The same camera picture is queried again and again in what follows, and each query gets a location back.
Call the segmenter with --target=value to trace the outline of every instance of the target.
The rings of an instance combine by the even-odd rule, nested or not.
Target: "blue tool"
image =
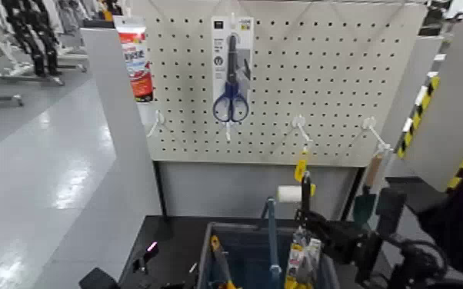
[[[214,103],[213,113],[219,121],[238,122],[244,120],[249,113],[246,98],[241,95],[237,73],[237,39],[230,36],[228,47],[228,70],[226,72],[225,93],[219,96]]]

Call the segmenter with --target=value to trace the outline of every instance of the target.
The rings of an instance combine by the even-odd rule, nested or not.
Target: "packaged tool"
[[[212,97],[218,121],[240,122],[249,113],[254,19],[212,17]]]
[[[285,272],[285,289],[313,289],[318,279],[321,242],[299,228],[293,235]]]
[[[145,39],[145,20],[139,17],[114,16],[133,94],[137,102],[152,101],[151,61]]]

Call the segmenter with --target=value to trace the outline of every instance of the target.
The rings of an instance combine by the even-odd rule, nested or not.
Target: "pegboard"
[[[309,164],[360,167],[380,132],[426,9],[415,3],[240,3],[255,18],[250,115],[231,127],[212,114],[213,15],[228,1],[149,0],[145,16],[154,94],[164,125],[148,139],[158,161],[294,164],[304,138],[291,126],[306,118]]]

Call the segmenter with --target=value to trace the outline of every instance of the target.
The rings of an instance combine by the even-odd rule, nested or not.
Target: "black table surface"
[[[122,289],[145,289],[145,284],[156,289],[162,284],[183,282],[191,266],[199,263],[209,222],[257,224],[258,219],[171,217],[164,221],[161,216],[146,217],[122,272],[119,281]],[[293,220],[277,221],[277,225],[297,226]],[[153,241],[158,242],[159,253],[148,262],[148,276],[132,273],[132,262],[139,256],[138,252]]]

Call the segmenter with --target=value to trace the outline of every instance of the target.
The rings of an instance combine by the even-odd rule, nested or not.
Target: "pegboard hook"
[[[159,109],[155,111],[155,123],[152,125],[151,130],[147,134],[147,137],[150,138],[152,134],[155,133],[156,128],[158,125],[163,125],[165,123],[165,117],[162,115]]]
[[[235,20],[235,12],[232,12],[230,15],[230,28],[232,30],[235,30],[236,25],[237,25],[237,22]]]
[[[311,142],[313,141],[308,135],[307,133],[305,132],[305,130],[303,129],[303,126],[305,125],[305,118],[302,116],[302,115],[299,115],[299,116],[295,116],[295,118],[292,119],[292,128],[297,128],[300,130],[301,132],[301,135],[303,136],[303,138],[305,139],[305,141],[307,142]]]
[[[377,124],[377,120],[375,120],[374,117],[369,117],[369,118],[366,118],[364,121],[362,121],[362,129],[371,131],[371,133],[378,140],[377,151],[375,153],[376,154],[381,153],[381,152],[388,153],[390,151],[393,151],[393,149],[391,148],[391,145],[386,143],[381,138],[381,136],[377,133],[377,131],[374,129],[376,124]]]
[[[230,121],[227,121],[225,126],[226,126],[226,140],[232,141],[232,135],[230,134],[230,126],[231,126]]]

